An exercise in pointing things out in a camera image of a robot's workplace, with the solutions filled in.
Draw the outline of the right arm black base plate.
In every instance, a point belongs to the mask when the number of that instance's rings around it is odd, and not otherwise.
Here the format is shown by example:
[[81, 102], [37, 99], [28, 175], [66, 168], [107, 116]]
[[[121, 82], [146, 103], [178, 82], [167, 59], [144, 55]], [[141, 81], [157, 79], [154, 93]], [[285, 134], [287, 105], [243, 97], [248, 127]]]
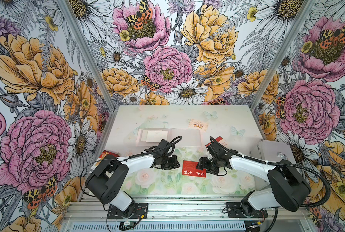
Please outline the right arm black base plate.
[[266, 209], [255, 210], [253, 207], [241, 202], [227, 202], [222, 210], [229, 218], [267, 218]]

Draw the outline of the pale pink text card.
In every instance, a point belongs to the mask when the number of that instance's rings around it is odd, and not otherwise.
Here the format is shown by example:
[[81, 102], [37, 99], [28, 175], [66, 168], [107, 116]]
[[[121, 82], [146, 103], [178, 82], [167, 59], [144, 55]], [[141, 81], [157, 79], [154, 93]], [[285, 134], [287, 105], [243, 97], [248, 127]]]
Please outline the pale pink text card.
[[147, 143], [160, 142], [162, 139], [167, 140], [168, 131], [164, 130], [143, 130], [141, 133], [141, 141]]

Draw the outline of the red card gold characters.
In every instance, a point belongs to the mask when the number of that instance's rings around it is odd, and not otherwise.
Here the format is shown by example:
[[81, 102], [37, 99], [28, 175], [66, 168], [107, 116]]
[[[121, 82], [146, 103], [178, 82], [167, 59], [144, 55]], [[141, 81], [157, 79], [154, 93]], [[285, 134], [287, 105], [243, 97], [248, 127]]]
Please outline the red card gold characters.
[[197, 165], [198, 162], [184, 160], [182, 166], [182, 175], [206, 178], [206, 170], [197, 169]]

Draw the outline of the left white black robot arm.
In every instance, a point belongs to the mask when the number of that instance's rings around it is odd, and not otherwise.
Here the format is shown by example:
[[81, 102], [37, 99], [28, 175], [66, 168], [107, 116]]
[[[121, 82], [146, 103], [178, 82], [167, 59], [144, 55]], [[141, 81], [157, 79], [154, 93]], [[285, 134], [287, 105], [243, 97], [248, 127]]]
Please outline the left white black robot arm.
[[129, 218], [137, 210], [135, 201], [121, 187], [128, 175], [143, 169], [173, 170], [180, 168], [175, 146], [183, 139], [175, 137], [172, 141], [161, 140], [157, 146], [146, 149], [144, 153], [129, 157], [106, 155], [85, 181], [85, 187], [103, 204], [110, 204], [119, 210], [122, 217]]

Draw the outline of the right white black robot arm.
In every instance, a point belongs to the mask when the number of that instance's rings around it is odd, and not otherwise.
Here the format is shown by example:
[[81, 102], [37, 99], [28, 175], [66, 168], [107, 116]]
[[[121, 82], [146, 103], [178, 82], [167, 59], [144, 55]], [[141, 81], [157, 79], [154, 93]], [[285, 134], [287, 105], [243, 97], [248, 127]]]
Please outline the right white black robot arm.
[[283, 159], [269, 162], [224, 147], [217, 141], [210, 142], [207, 151], [211, 155], [199, 159], [197, 169], [218, 176], [220, 168], [243, 171], [267, 183], [262, 190], [253, 190], [242, 199], [239, 210], [251, 217], [264, 208], [283, 208], [296, 212], [311, 192], [311, 187], [299, 173], [298, 167]]

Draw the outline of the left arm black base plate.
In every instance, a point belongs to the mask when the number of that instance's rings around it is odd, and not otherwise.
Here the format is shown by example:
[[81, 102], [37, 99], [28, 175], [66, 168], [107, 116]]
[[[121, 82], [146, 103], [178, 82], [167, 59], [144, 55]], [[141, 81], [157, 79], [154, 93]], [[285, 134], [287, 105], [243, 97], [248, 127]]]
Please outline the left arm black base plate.
[[110, 205], [107, 219], [145, 219], [147, 218], [148, 207], [148, 203], [131, 203], [125, 211], [122, 211]]

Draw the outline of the pink elephant photo album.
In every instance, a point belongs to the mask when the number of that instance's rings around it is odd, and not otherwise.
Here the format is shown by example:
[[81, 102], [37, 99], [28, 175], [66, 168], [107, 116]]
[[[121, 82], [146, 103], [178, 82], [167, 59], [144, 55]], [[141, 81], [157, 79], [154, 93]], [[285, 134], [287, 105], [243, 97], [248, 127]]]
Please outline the pink elephant photo album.
[[147, 147], [158, 145], [162, 139], [171, 141], [175, 137], [182, 136], [177, 143], [178, 147], [201, 147], [201, 133], [197, 129], [139, 129], [136, 146]]

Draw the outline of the red and pink card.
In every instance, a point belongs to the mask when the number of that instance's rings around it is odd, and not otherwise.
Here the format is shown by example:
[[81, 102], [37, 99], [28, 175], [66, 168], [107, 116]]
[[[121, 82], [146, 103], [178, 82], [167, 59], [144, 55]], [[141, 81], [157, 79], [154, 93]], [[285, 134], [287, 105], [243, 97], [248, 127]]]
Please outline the red and pink card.
[[[227, 146], [227, 142], [226, 142], [226, 140], [225, 139], [223, 139], [221, 136], [219, 136], [219, 137], [217, 137], [216, 139], [215, 139], [215, 141], [217, 141], [218, 143], [220, 143], [221, 145], [223, 145], [223, 146]], [[212, 144], [212, 142], [210, 141], [207, 145], [205, 145], [205, 147], [207, 148], [208, 146], [210, 146]]]

